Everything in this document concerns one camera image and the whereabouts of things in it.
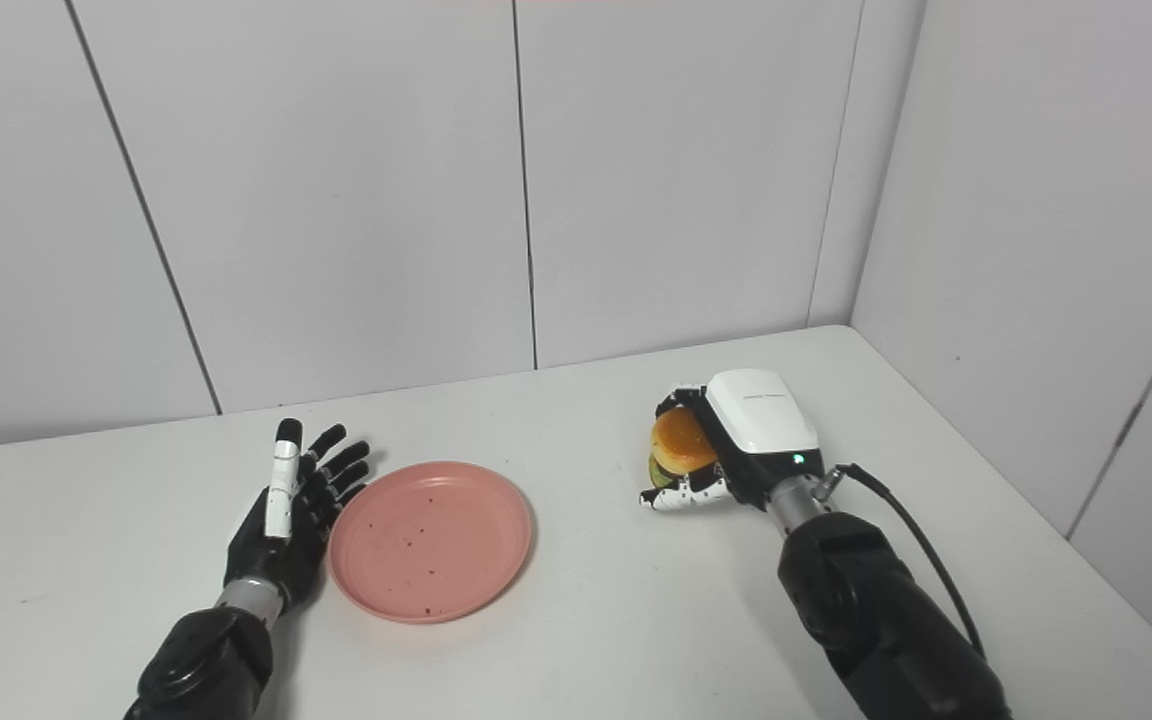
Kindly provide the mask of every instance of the black robot arm segment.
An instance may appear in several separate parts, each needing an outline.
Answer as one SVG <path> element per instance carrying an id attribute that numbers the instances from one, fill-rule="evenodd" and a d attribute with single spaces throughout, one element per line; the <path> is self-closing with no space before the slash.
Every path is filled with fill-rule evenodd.
<path id="1" fill-rule="evenodd" d="M 247 720 L 274 670 L 270 630 L 236 607 L 191 612 L 168 632 L 124 720 Z"/>
<path id="2" fill-rule="evenodd" d="M 804 628 L 870 720 L 1005 720 L 1002 684 L 896 558 L 882 530 L 829 511 L 776 569 Z"/>

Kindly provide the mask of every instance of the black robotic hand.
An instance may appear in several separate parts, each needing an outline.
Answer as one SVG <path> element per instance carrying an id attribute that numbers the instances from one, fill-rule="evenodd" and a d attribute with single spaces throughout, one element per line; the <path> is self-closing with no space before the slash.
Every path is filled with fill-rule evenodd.
<path id="1" fill-rule="evenodd" d="M 225 585 L 243 578 L 267 579 L 282 596 L 282 612 L 306 600 L 319 578 L 323 553 L 335 520 L 344 505 L 364 487 L 362 479 L 370 470 L 366 456 L 371 448 L 366 441 L 347 446 L 319 465 L 344 435 L 344 425 L 335 424 L 301 455 L 297 464 L 300 491 L 291 499 L 291 537 L 266 535 L 270 488 L 256 498 L 238 532 L 229 541 Z"/>
<path id="2" fill-rule="evenodd" d="M 138 698 L 124 720 L 247 720 L 255 714 L 274 670 L 270 628 L 314 591 L 332 528 L 364 487 L 366 442 L 320 464 L 344 437 L 344 425 L 333 425 L 297 457 L 300 420 L 279 425 L 279 446 L 294 450 L 285 458 L 275 450 L 275 483 L 256 498 L 229 541 L 220 600 L 172 628 L 141 674 Z M 282 486 L 280 460 L 289 471 L 285 479 L 294 477 Z M 285 501 L 271 503 L 271 492 Z M 291 523 L 270 528 L 270 516 L 282 520 L 280 525 Z"/>

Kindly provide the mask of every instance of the white fingertip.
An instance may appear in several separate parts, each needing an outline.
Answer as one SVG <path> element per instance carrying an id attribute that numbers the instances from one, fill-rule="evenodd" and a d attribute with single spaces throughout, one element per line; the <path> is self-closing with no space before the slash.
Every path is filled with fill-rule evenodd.
<path id="1" fill-rule="evenodd" d="M 274 473 L 265 498 L 265 537 L 291 537 L 291 499 L 300 491 L 296 469 L 301 448 L 291 441 L 274 444 Z"/>

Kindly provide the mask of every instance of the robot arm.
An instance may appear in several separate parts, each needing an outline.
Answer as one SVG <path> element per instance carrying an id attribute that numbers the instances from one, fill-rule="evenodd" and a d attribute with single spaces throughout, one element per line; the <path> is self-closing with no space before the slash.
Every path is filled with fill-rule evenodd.
<path id="1" fill-rule="evenodd" d="M 778 577 L 870 720 L 1005 720 L 1002 685 L 984 661 L 965 606 L 931 543 L 890 492 L 857 465 L 824 471 L 817 432 L 776 373 L 728 370 L 680 387 L 658 415 L 687 407 L 736 500 L 765 510 L 785 536 Z M 950 590 L 972 643 L 914 582 L 882 530 L 829 497 L 846 475 L 884 497 Z M 654 509 L 666 506 L 644 503 Z"/>
<path id="2" fill-rule="evenodd" d="M 366 442 L 319 460 L 346 437 L 326 430 L 301 455 L 300 420 L 279 425 L 270 487 L 229 543 L 215 606 L 191 612 L 168 632 L 137 684 L 124 720 L 247 720 L 274 670 L 270 629 L 305 601 L 335 520 L 361 492 Z"/>

